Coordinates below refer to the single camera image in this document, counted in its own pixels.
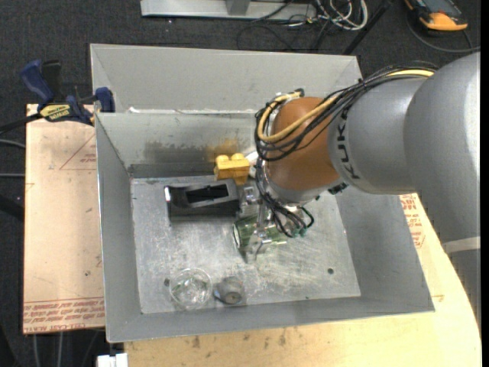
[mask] glass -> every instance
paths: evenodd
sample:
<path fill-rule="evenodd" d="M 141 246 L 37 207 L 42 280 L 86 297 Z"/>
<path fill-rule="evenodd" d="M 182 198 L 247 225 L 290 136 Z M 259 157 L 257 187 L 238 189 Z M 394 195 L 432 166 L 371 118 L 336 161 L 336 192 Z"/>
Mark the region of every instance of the glass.
<path fill-rule="evenodd" d="M 212 295 L 210 276 L 198 268 L 187 268 L 170 279 L 170 295 L 175 303 L 185 310 L 198 309 Z"/>

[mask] yellow object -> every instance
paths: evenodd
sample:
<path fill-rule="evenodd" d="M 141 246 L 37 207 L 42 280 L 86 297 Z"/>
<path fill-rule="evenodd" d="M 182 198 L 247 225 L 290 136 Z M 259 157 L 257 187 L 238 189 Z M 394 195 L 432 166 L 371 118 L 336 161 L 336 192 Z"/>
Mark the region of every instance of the yellow object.
<path fill-rule="evenodd" d="M 215 159 L 214 174 L 217 180 L 232 178 L 237 185 L 243 185 L 248 180 L 250 161 L 243 154 L 237 153 L 231 156 L 219 155 Z"/>

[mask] gray metal plate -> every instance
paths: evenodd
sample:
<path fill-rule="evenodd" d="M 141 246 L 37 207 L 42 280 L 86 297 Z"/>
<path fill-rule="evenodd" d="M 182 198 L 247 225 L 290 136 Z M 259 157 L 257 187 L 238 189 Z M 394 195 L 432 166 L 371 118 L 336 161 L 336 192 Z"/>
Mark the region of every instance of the gray metal plate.
<path fill-rule="evenodd" d="M 184 268 L 201 268 L 214 283 L 235 275 L 244 283 L 247 304 L 360 295 L 336 199 L 310 203 L 316 218 L 304 238 L 270 247 L 248 264 L 232 236 L 232 217 L 180 217 L 171 225 L 164 187 L 184 178 L 133 179 L 131 203 L 143 313 L 175 311 L 165 279 Z M 205 308 L 225 305 L 216 300 Z"/>

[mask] cable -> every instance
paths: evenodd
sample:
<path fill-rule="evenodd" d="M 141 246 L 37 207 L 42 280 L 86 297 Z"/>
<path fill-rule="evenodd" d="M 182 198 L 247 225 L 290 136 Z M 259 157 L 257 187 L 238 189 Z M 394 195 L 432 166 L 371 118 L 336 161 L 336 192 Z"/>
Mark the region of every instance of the cable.
<path fill-rule="evenodd" d="M 295 50 L 293 48 L 293 46 L 285 41 L 276 31 L 274 31 L 273 29 L 269 28 L 268 26 L 264 25 L 264 24 L 250 24 L 249 26 L 245 27 L 245 28 L 242 28 L 239 32 L 238 32 L 238 35 L 236 37 L 236 47 L 239 49 L 239 50 L 242 50 L 241 49 L 241 45 L 240 45 L 240 40 L 241 40 L 241 36 L 243 35 L 243 33 L 246 31 L 246 30 L 250 30 L 251 28 L 262 28 L 264 30 L 267 30 L 269 31 L 270 33 L 272 33 L 273 36 L 275 36 L 275 38 L 277 38 L 282 44 L 286 45 L 287 46 L 287 50 Z"/>
<path fill-rule="evenodd" d="M 470 47 L 468 49 L 446 49 L 444 47 L 438 47 L 436 45 L 429 43 L 428 41 L 423 40 L 421 38 L 421 36 L 416 33 L 416 30 L 414 30 L 413 26 L 411 26 L 411 23 L 409 20 L 409 12 L 406 14 L 406 24 L 407 24 L 407 28 L 409 28 L 409 30 L 411 31 L 411 34 L 414 35 L 414 37 L 416 37 L 418 41 L 422 42 L 427 47 L 431 47 L 432 49 L 438 50 L 440 52 L 464 54 L 464 53 L 473 53 L 473 52 L 476 52 L 476 51 L 481 49 L 481 45 L 476 46 L 476 47 Z"/>
<path fill-rule="evenodd" d="M 37 335 L 34 334 L 32 337 L 34 342 L 34 358 L 36 359 L 36 367 L 40 367 L 39 352 L 37 350 Z"/>
<path fill-rule="evenodd" d="M 14 147 L 19 147 L 19 148 L 25 149 L 25 145 L 23 145 L 22 143 L 17 143 L 16 141 L 13 141 L 13 140 L 7 140 L 6 138 L 0 138 L 0 144 L 12 145 Z"/>
<path fill-rule="evenodd" d="M 266 21 L 267 19 L 270 19 L 272 18 L 273 16 L 275 16 L 276 14 L 278 14 L 279 12 L 281 12 L 285 7 L 288 7 L 289 5 L 291 5 L 293 2 L 295 2 L 296 0 L 290 0 L 288 1 L 287 3 L 285 3 L 284 5 L 280 6 L 278 9 L 276 9 L 275 11 L 272 11 L 270 14 L 267 14 L 265 16 L 262 16 L 261 18 L 257 18 L 257 19 L 254 19 L 253 21 L 251 21 L 251 23 L 256 23 L 258 21 Z"/>
<path fill-rule="evenodd" d="M 3 135 L 4 133 L 11 131 L 12 129 L 20 128 L 21 126 L 24 126 L 28 122 L 32 122 L 32 121 L 35 121 L 37 119 L 42 119 L 42 118 L 43 118 L 43 116 L 41 114 L 36 113 L 33 115 L 29 115 L 28 117 L 24 117 L 23 119 L 19 119 L 17 121 L 10 122 L 6 125 L 2 125 L 2 126 L 0 126 L 0 135 Z"/>
<path fill-rule="evenodd" d="M 61 355 L 63 352 L 63 334 L 64 332 L 60 333 L 60 343 L 58 344 L 58 361 L 56 364 L 57 367 L 61 367 Z"/>
<path fill-rule="evenodd" d="M 98 331 L 95 331 L 95 334 L 93 335 L 92 339 L 90 340 L 89 346 L 86 349 L 85 355 L 83 356 L 82 364 L 80 365 L 80 367 L 85 367 L 85 364 L 86 364 L 86 362 L 88 361 L 88 358 L 89 358 L 90 351 L 92 350 L 93 343 L 97 339 L 97 336 L 98 335 L 99 335 L 99 332 Z"/>
<path fill-rule="evenodd" d="M 25 178 L 25 174 L 0 173 L 1 178 Z"/>
<path fill-rule="evenodd" d="M 410 77 L 429 77 L 433 75 L 435 70 L 436 68 L 432 64 L 424 62 L 385 67 L 353 86 L 328 94 L 314 109 L 306 113 L 303 117 L 292 122 L 282 131 L 269 135 L 268 127 L 270 126 L 270 119 L 273 118 L 274 113 L 280 110 L 291 99 L 297 99 L 303 96 L 303 92 L 302 90 L 296 90 L 295 92 L 278 96 L 266 104 L 255 116 L 257 126 L 254 136 L 258 156 L 264 161 L 278 161 L 283 159 L 294 151 L 299 151 L 309 145 L 340 112 L 350 108 L 360 96 L 375 86 L 391 80 Z M 315 129 L 319 126 L 321 128 L 318 133 Z M 299 127 L 302 127 L 301 131 L 297 135 L 292 136 L 294 132 L 297 132 Z M 308 143 L 301 146 L 306 136 L 313 131 L 316 132 L 314 136 L 308 140 Z"/>

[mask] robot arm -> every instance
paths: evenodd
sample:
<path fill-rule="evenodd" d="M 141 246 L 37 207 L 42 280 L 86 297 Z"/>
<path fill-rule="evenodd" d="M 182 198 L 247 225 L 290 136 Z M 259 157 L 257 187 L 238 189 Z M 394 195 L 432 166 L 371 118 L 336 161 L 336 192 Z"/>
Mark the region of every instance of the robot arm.
<path fill-rule="evenodd" d="M 385 71 L 361 83 L 363 91 L 326 99 L 291 93 L 292 100 L 265 109 L 270 135 L 264 113 L 257 124 L 264 179 L 277 202 L 300 205 L 348 185 L 373 194 L 417 192 L 479 328 L 480 56 L 436 72 Z"/>

